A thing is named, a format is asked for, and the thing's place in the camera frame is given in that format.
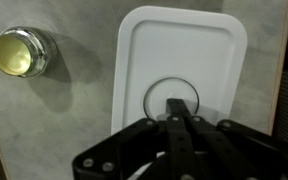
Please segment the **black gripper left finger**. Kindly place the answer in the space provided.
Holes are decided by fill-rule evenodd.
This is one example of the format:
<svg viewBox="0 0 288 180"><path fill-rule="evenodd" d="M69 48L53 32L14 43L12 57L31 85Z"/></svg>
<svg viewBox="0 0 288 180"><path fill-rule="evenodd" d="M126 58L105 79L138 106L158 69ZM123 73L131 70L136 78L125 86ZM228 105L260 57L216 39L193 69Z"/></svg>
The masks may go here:
<svg viewBox="0 0 288 180"><path fill-rule="evenodd" d="M166 123L142 118L78 154L74 180L126 180L166 147Z"/></svg>

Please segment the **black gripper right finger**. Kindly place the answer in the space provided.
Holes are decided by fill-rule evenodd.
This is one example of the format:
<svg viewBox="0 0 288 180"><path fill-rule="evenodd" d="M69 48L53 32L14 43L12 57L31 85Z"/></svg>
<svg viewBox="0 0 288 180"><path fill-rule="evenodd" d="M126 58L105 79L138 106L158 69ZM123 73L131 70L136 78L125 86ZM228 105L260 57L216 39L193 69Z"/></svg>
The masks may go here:
<svg viewBox="0 0 288 180"><path fill-rule="evenodd" d="M168 99L167 111L183 117L194 133L221 159L232 176L240 180L288 180L288 144L224 119L211 125L193 116L182 99Z"/></svg>

